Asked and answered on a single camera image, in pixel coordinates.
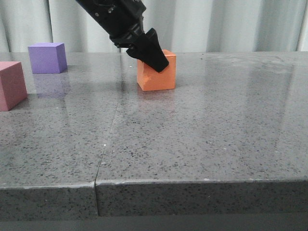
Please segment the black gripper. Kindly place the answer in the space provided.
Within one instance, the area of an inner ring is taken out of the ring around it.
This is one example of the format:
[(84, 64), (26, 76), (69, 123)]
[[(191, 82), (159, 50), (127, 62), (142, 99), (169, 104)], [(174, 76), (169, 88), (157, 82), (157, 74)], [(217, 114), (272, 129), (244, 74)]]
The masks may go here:
[(169, 61), (165, 57), (154, 28), (143, 30), (142, 14), (146, 10), (140, 0), (78, 0), (77, 3), (108, 33), (118, 48), (156, 72), (162, 72)]

